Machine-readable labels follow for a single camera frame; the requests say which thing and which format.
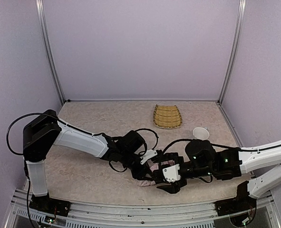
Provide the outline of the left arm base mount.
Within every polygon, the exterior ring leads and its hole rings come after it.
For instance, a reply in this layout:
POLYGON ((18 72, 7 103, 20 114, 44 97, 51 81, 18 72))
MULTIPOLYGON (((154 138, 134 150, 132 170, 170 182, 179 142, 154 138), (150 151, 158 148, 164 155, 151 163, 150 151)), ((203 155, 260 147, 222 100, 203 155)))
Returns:
POLYGON ((69 201, 53 198, 47 200, 32 199, 29 203, 31 209, 63 217, 68 216, 70 206, 71 203, 69 201))

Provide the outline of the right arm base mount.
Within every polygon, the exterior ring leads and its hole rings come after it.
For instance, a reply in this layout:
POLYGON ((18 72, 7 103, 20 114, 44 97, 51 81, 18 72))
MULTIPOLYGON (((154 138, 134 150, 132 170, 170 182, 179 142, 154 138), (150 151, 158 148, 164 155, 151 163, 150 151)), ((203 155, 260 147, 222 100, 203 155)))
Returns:
POLYGON ((240 200, 231 198, 216 201, 214 205, 218 216, 225 216, 255 208, 257 205, 257 200, 253 198, 240 200))

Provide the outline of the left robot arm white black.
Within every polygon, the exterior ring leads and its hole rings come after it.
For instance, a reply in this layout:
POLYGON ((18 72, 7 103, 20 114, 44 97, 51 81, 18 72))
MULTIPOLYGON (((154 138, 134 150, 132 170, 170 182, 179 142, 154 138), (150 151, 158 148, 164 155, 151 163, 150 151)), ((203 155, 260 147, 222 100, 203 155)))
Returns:
POLYGON ((23 158, 27 166, 32 193, 37 198, 49 198, 44 160, 53 145, 64 146, 108 162, 119 162, 129 169, 136 180, 149 180, 152 172, 136 151, 144 138, 134 130, 124 136, 90 133, 59 119, 54 110, 36 114, 23 129, 23 158))

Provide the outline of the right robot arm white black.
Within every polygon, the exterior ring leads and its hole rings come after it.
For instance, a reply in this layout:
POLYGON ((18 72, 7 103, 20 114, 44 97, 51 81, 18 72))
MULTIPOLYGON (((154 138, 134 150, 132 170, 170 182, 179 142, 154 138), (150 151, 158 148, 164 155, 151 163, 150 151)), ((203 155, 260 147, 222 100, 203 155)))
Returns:
POLYGON ((259 177, 245 181, 238 186, 238 200, 257 199, 265 192, 281 184, 281 140, 255 147, 221 146, 215 151, 216 144, 208 140, 186 139, 185 153, 189 162, 176 153, 163 150, 158 162, 173 161, 173 165, 162 165, 156 172, 161 176, 158 189, 176 194, 187 184, 187 179, 204 176, 217 180, 231 180, 251 171, 272 166, 273 168, 259 177))

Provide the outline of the pink umbrella black lining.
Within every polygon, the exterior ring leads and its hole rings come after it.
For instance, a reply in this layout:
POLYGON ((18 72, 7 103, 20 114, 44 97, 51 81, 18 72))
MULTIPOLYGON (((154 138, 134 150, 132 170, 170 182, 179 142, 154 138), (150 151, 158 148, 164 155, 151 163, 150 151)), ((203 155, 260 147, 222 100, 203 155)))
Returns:
MULTIPOLYGON (((150 168, 151 172, 153 171, 157 171, 161 168, 162 165, 174 165, 173 161, 163 161, 160 164, 159 163, 154 163, 150 160, 148 160, 146 163, 146 165, 148 165, 148 167, 150 168)), ((136 184, 139 187, 147 187, 147 186, 153 186, 156 185, 156 181, 154 180, 136 180, 136 184)))

